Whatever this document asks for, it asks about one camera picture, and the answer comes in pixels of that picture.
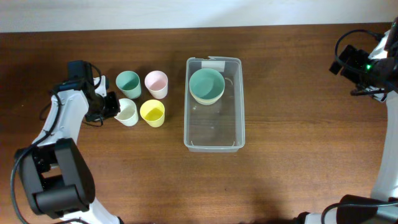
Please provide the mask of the white plastic cup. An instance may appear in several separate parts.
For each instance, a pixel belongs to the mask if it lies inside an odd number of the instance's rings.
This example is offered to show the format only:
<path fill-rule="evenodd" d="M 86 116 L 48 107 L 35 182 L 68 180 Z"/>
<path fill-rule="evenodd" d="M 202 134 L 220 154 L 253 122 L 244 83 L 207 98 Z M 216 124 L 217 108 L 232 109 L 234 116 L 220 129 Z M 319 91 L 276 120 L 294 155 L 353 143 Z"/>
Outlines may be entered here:
<path fill-rule="evenodd" d="M 119 99 L 120 112 L 114 117 L 125 126 L 134 126 L 138 120 L 137 106 L 128 98 Z"/>

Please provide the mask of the green plastic cup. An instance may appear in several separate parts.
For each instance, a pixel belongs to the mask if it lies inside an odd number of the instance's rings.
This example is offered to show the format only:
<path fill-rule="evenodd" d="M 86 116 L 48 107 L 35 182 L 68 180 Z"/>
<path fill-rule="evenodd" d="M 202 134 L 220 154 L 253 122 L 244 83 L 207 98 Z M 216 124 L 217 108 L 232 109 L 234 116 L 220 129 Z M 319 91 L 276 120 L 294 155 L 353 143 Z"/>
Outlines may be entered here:
<path fill-rule="evenodd" d="M 116 77 L 116 86 L 130 99 L 136 99 L 141 96 L 141 81 L 136 72 L 121 72 Z"/>

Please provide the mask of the yellow plastic cup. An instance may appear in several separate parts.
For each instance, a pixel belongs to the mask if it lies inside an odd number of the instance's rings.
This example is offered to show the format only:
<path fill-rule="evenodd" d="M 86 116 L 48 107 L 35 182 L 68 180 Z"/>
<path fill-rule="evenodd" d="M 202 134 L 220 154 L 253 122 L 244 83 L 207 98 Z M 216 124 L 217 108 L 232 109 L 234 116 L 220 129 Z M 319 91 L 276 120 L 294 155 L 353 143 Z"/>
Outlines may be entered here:
<path fill-rule="evenodd" d="M 147 100 L 141 105 L 140 116 L 149 126 L 158 128 L 165 121 L 165 106 L 159 100 Z"/>

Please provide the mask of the pink plastic cup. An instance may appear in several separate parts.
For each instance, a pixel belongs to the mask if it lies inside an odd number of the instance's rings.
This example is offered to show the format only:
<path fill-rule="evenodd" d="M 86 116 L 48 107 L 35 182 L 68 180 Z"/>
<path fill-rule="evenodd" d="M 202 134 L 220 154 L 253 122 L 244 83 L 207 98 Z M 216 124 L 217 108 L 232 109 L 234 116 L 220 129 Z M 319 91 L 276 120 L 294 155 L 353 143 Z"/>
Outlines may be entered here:
<path fill-rule="evenodd" d="M 167 96 L 168 83 L 167 75 L 159 70 L 149 72 L 144 79 L 146 88 L 156 99 L 163 99 Z"/>

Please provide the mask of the yellow plastic bowl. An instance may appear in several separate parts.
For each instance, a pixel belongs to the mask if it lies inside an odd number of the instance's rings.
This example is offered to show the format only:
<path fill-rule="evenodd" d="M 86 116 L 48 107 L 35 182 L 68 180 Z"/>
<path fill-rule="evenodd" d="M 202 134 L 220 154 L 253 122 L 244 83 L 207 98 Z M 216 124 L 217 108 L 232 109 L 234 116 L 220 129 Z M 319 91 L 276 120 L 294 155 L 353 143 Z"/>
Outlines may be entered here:
<path fill-rule="evenodd" d="M 216 103 L 221 97 L 220 97 L 220 96 L 217 96 L 217 97 L 215 97 L 215 98 L 213 98 L 213 99 L 206 100 L 206 99 L 199 98 L 199 97 L 193 95 L 193 98 L 194 98 L 199 104 L 202 104 L 202 105 L 212 105 L 212 104 Z"/>

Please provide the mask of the green plastic bowl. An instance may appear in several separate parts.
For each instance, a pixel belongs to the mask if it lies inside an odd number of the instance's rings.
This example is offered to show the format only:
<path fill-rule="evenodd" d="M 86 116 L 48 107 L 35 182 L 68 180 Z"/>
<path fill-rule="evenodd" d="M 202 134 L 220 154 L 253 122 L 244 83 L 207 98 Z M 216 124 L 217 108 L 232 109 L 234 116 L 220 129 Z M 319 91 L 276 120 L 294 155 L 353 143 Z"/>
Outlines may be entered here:
<path fill-rule="evenodd" d="M 212 68 L 202 68 L 193 73 L 189 79 L 190 91 L 196 96 L 211 99 L 225 89 L 225 80 L 220 72 Z"/>

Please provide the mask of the clear plastic storage container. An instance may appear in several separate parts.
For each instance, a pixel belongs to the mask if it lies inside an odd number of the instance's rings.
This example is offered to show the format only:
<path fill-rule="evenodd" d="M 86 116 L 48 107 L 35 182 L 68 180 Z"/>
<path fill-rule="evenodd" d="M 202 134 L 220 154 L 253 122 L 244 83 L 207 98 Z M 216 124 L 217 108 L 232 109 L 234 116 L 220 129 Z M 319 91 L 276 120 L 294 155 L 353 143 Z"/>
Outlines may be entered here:
<path fill-rule="evenodd" d="M 190 94 L 189 79 L 199 69 L 222 74 L 225 89 L 213 105 L 201 105 Z M 186 63 L 184 144 L 191 152 L 236 152 L 245 145 L 244 85 L 240 59 L 195 58 Z"/>

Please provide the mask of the pink plastic bowl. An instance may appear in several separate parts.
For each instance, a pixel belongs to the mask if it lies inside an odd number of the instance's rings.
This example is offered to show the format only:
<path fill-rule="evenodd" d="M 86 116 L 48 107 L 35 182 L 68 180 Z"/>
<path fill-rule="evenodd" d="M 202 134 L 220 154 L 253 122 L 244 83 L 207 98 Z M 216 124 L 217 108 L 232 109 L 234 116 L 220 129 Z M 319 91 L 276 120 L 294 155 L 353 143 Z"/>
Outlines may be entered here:
<path fill-rule="evenodd" d="M 204 99 L 204 98 L 200 98 L 199 96 L 196 96 L 196 94 L 194 94 L 194 92 L 190 91 L 190 94 L 193 96 L 193 98 L 194 98 L 197 102 L 199 102 L 199 103 L 201 103 L 201 104 L 203 104 L 203 105 L 210 105 L 210 104 L 215 103 L 216 101 L 218 101 L 218 100 L 222 97 L 223 93 L 224 93 L 224 92 L 222 91 L 218 96 L 216 96 L 216 97 L 214 97 L 214 98 L 211 98 L 211 99 Z"/>

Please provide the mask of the white plastic bowl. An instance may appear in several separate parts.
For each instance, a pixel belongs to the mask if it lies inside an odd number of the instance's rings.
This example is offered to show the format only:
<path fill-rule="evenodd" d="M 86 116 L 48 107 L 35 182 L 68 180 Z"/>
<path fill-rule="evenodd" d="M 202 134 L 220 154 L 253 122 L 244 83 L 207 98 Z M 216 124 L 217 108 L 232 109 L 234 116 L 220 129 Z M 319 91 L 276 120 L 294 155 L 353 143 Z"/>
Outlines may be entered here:
<path fill-rule="evenodd" d="M 216 101 L 212 101 L 212 102 L 202 102 L 202 101 L 199 101 L 198 103 L 201 104 L 201 105 L 208 106 L 208 105 L 213 105 L 213 104 L 215 104 Z"/>

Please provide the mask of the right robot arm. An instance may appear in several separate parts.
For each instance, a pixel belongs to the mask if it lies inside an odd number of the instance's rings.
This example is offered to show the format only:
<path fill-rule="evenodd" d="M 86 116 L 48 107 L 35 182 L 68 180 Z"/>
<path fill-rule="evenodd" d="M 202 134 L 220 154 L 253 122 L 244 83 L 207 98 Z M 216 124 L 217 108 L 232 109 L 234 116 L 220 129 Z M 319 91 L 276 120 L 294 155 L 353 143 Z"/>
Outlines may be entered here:
<path fill-rule="evenodd" d="M 321 213 L 300 213 L 293 223 L 397 224 L 397 21 L 385 33 L 363 32 L 376 39 L 374 50 L 347 45 L 339 51 L 336 44 L 329 70 L 354 83 L 351 96 L 369 96 L 386 105 L 387 129 L 376 182 L 369 197 L 347 194 Z"/>

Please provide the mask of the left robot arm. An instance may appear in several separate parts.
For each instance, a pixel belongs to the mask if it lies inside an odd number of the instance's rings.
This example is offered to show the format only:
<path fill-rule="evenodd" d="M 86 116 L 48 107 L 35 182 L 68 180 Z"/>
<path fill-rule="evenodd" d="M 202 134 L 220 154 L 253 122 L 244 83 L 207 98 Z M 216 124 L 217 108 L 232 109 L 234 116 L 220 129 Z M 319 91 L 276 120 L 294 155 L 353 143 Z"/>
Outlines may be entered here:
<path fill-rule="evenodd" d="M 51 109 L 33 143 L 17 150 L 11 171 L 12 205 L 25 223 L 16 202 L 14 181 L 19 176 L 30 209 L 36 215 L 61 223 L 122 223 L 95 196 L 93 176 L 77 148 L 83 121 L 97 127 L 120 112 L 119 100 L 108 91 L 109 80 L 93 76 L 97 67 L 77 60 L 69 62 L 68 78 L 55 85 Z"/>

